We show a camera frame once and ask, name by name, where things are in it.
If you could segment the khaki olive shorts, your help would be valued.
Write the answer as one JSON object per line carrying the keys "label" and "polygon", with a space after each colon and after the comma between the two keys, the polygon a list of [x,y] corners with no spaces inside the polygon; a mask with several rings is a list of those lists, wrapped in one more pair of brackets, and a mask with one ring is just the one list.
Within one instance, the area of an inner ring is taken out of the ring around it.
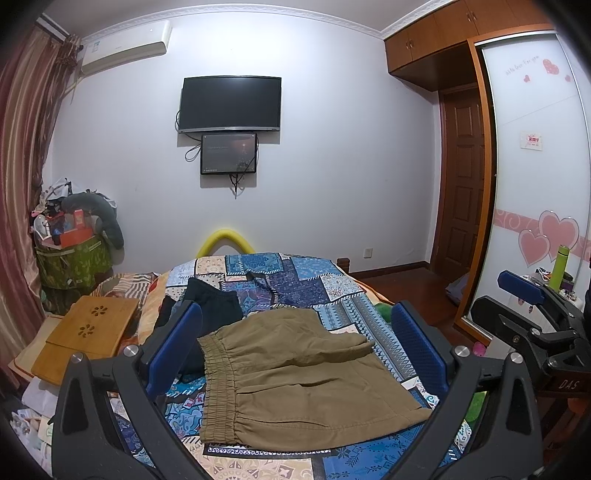
{"label": "khaki olive shorts", "polygon": [[374,343],[332,333],[311,309],[250,315],[198,340],[204,352],[204,444],[273,452],[328,450],[427,421]]}

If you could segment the green water bottle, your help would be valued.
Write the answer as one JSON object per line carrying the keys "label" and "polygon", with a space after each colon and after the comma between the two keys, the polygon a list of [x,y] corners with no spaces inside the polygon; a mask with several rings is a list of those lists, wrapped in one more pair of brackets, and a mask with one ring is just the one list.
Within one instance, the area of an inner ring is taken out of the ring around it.
{"label": "green water bottle", "polygon": [[566,245],[560,245],[558,247],[555,264],[549,281],[549,287],[555,292],[559,292],[561,289],[569,253],[570,249]]}

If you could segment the white paper clutter pile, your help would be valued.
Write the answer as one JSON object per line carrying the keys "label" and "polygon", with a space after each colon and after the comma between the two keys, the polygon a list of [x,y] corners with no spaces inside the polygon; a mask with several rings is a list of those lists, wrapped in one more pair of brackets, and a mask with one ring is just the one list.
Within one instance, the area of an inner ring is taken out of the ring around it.
{"label": "white paper clutter pile", "polygon": [[56,385],[34,377],[20,402],[10,413],[9,424],[26,451],[52,478],[53,416],[58,390]]}

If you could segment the brown wooden door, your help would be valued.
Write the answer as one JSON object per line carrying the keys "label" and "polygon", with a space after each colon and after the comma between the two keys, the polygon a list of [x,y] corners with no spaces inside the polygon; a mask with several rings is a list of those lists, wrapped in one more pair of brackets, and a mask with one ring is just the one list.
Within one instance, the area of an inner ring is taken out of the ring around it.
{"label": "brown wooden door", "polygon": [[484,134],[480,94],[464,88],[440,95],[442,189],[432,258],[435,273],[454,281],[470,270],[484,194]]}

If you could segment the white heart wardrobe door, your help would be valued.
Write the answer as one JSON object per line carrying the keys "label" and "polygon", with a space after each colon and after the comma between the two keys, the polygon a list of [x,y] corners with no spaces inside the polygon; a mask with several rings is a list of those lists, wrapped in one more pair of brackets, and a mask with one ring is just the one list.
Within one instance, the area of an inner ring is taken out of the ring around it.
{"label": "white heart wardrobe door", "polygon": [[477,43],[492,99],[493,220],[475,295],[488,295],[549,333],[538,308],[502,290],[504,270],[551,271],[559,246],[582,306],[590,278],[590,76],[556,33]]}

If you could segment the wooden lap desk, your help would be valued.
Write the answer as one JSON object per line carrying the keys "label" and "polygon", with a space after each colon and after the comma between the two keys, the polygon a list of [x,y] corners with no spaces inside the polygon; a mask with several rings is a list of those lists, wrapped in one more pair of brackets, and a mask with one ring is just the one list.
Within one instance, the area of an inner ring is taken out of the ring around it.
{"label": "wooden lap desk", "polygon": [[74,353],[90,360],[113,357],[138,304],[134,298],[81,297],[48,336],[33,376],[60,385]]}

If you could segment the green patterned storage bag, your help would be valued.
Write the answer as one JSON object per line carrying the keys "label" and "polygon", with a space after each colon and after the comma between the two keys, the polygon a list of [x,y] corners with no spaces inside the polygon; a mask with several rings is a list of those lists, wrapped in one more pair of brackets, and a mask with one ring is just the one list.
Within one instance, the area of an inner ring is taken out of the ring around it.
{"label": "green patterned storage bag", "polygon": [[113,273],[109,247],[101,237],[54,249],[36,247],[42,287],[42,305],[50,313],[65,315],[81,296],[90,294]]}

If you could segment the orange red box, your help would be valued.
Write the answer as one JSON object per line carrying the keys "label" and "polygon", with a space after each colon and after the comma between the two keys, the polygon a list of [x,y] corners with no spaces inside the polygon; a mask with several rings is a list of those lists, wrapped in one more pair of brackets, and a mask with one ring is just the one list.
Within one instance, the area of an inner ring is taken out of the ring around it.
{"label": "orange red box", "polygon": [[86,219],[82,209],[75,210],[72,219],[73,227],[60,234],[60,245],[62,248],[81,244],[94,235],[91,223]]}

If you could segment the grey plush toy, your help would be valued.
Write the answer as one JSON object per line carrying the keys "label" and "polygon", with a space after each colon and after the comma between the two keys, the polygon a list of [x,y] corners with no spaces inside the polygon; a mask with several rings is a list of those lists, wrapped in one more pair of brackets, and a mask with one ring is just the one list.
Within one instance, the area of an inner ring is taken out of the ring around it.
{"label": "grey plush toy", "polygon": [[92,192],[72,194],[61,200],[61,209],[68,214],[81,209],[90,216],[96,216],[100,222],[97,232],[103,234],[115,250],[121,250],[124,247],[124,237],[116,217],[116,210],[103,195]]}

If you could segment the wooden overhead cabinet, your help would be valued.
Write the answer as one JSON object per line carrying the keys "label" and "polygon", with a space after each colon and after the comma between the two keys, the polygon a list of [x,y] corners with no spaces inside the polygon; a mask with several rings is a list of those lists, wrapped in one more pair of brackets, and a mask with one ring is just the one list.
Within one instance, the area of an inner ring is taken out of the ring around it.
{"label": "wooden overhead cabinet", "polygon": [[469,40],[548,26],[532,1],[454,1],[385,40],[389,73],[428,91],[477,81]]}

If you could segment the striped pink curtain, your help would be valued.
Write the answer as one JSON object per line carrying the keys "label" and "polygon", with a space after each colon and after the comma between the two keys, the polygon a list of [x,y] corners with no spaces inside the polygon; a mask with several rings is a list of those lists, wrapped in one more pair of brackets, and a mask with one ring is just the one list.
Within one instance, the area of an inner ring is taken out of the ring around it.
{"label": "striped pink curtain", "polygon": [[20,385],[9,363],[35,337],[45,315],[30,214],[80,38],[58,41],[39,27],[1,70],[1,386]]}

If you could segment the white air conditioner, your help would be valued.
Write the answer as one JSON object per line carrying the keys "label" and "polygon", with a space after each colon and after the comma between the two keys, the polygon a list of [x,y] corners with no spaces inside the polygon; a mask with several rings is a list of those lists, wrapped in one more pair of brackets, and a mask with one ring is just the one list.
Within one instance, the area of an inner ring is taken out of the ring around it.
{"label": "white air conditioner", "polygon": [[171,34],[169,20],[121,30],[84,47],[80,71],[93,75],[133,61],[164,55]]}

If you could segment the yellow foam bed rail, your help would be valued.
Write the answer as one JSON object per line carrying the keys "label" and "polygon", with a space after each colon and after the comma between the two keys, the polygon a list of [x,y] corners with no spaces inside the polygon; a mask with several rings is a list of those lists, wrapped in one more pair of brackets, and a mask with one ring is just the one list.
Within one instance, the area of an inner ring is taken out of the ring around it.
{"label": "yellow foam bed rail", "polygon": [[221,228],[215,230],[204,240],[204,243],[202,243],[197,251],[197,258],[211,256],[216,247],[222,243],[232,244],[233,248],[242,254],[253,254],[256,251],[249,242],[246,241],[245,237],[235,230]]}

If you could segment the small black wall monitor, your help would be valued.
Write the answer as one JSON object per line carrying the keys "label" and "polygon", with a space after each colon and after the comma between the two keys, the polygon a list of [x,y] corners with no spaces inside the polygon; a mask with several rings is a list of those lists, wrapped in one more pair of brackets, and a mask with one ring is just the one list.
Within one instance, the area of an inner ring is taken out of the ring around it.
{"label": "small black wall monitor", "polygon": [[201,138],[200,174],[255,173],[257,147],[254,133],[206,134]]}

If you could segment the wall mounted black television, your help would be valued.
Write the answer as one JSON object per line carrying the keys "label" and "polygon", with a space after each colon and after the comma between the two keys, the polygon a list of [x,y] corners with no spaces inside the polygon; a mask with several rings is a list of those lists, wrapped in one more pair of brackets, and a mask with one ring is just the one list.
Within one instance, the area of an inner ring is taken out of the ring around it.
{"label": "wall mounted black television", "polygon": [[280,77],[187,77],[181,89],[178,130],[279,131],[281,86]]}

